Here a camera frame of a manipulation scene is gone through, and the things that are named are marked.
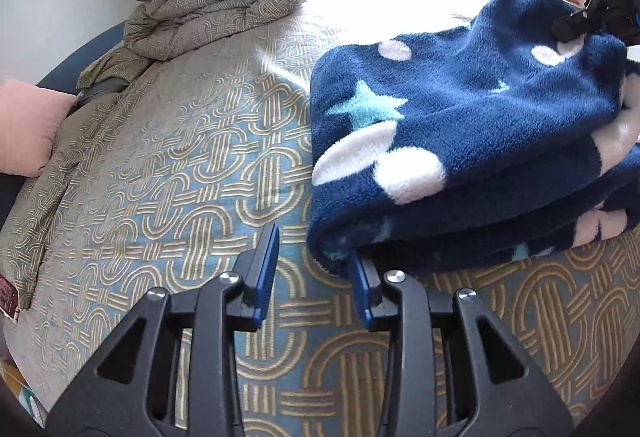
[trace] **triangular cutout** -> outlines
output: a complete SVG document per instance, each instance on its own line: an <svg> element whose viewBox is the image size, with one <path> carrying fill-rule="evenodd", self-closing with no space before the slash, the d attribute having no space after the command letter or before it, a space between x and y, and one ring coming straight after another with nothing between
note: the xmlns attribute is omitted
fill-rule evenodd
<svg viewBox="0 0 640 437"><path fill-rule="evenodd" d="M117 346L98 367L98 375L101 378L122 385L131 383L136 369L140 343L142 343L142 334L145 332L145 324L144 320L139 319L124 334Z"/></svg>
<svg viewBox="0 0 640 437"><path fill-rule="evenodd" d="M486 318L478 320L478 331L491 382L494 385L500 385L524 377L525 369L520 360L513 355L507 344L495 331L494 326Z"/></svg>

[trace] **red object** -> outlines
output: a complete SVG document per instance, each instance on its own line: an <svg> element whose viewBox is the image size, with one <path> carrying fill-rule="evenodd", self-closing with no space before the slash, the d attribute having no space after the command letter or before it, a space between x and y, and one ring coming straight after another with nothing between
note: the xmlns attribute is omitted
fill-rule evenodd
<svg viewBox="0 0 640 437"><path fill-rule="evenodd" d="M14 323L18 321L18 290L15 285L0 274L0 310Z"/></svg>

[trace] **patterned duvet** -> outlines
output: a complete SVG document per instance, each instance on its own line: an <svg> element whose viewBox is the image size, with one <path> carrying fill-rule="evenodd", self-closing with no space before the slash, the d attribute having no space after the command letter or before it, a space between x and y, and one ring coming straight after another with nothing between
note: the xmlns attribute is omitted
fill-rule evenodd
<svg viewBox="0 0 640 437"><path fill-rule="evenodd" d="M445 29L486 2L399 1L308 0L273 24L155 63L124 93L66 121L54 163L28 182L0 235L0 247L17 240L8 255L28 255L38 249L20 240L50 223L31 306L4 327L45 406L149 287L200 286L252 247L260 226L277 222L268 319L257 334L238 336L246 433L376 434L386 337L362 330L349 285L305 247L310 72L338 44ZM478 289L581 419L638 335L639 237L427 283ZM17 265L4 258L1 271ZM189 343L185 335L180 425Z"/></svg>

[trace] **teal star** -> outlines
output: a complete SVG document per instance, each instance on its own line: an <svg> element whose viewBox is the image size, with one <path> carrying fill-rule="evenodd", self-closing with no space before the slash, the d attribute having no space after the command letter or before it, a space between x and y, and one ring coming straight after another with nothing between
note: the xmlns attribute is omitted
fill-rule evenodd
<svg viewBox="0 0 640 437"><path fill-rule="evenodd" d="M404 119L404 115L396 108L406 102L407 99L377 96L367 83L360 80L356 84L354 96L332 106L327 110L327 115L348 113L351 116L351 128L356 131L376 122Z"/></svg>

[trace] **green patterned quilt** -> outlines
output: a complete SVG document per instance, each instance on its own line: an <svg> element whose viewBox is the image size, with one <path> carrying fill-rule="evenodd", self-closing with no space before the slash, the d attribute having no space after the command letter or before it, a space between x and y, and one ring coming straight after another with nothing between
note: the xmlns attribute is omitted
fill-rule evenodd
<svg viewBox="0 0 640 437"><path fill-rule="evenodd" d="M31 306L4 327L45 406L149 287L202 285L254 246L262 225L276 222L282 243L268 318L258 333L238 335L246 434L376 435L386 336L362 330L349 285L325 273L305 247L310 73L333 46L442 30L485 2L308 0L277 22L157 62L124 93L72 115L54 163L28 182L0 235L1 247L10 231L19 246L20 235L25 240L50 220ZM76 163L65 165L70 160ZM638 240L629 233L427 282L479 290L578 420L638 335ZM30 250L17 247L15 255ZM13 265L2 260L2 272ZM186 334L182 426L189 344ZM437 378L443 394L442 370Z"/></svg>

